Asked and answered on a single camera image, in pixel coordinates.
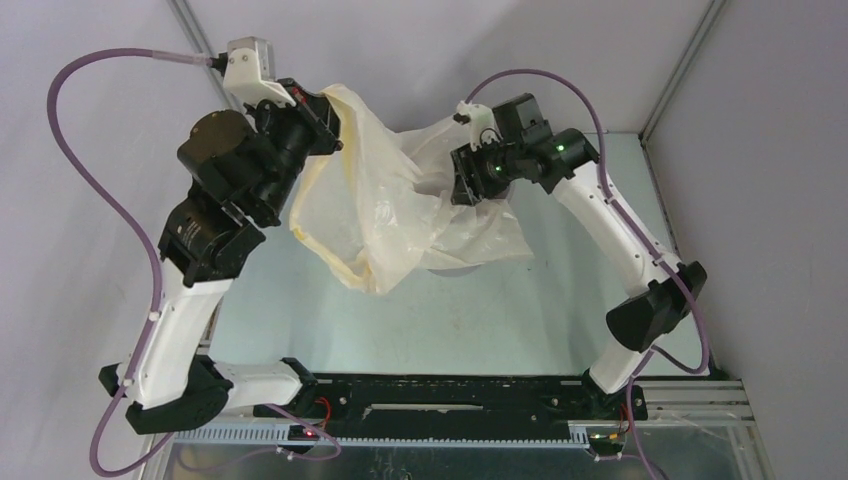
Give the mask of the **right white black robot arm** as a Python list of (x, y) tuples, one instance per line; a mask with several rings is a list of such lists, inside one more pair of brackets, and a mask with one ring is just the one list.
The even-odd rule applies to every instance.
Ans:
[(532, 94), (493, 108), (462, 101), (453, 119), (469, 129), (468, 143), (451, 153), (454, 204), (476, 206), (530, 181), (570, 211), (612, 262), (627, 298), (606, 314), (611, 338), (581, 380), (585, 411), (610, 416), (652, 347), (691, 313), (705, 269), (650, 233), (610, 179), (599, 146), (574, 128), (554, 132)]

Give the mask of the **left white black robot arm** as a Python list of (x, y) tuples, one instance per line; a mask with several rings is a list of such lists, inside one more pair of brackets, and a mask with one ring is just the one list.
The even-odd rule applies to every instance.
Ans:
[(316, 403), (314, 375), (297, 359), (239, 365), (199, 352), (200, 340), (249, 255), (265, 240), (310, 156), (339, 152), (340, 120), (329, 98), (291, 78), (282, 101), (263, 96), (243, 112), (220, 110), (192, 127), (177, 157), (191, 174), (186, 198), (158, 242), (163, 302), (138, 359), (101, 369), (140, 434), (197, 429), (244, 407), (292, 416)]

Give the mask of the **translucent cream trash bag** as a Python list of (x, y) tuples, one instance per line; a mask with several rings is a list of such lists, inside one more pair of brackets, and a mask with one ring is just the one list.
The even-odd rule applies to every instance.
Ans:
[(346, 86), (322, 92), (343, 149), (307, 159), (288, 226), (343, 285), (382, 295), (414, 270), (532, 258), (508, 201), (451, 202), (450, 152), (468, 143), (465, 126), (446, 117), (394, 132)]

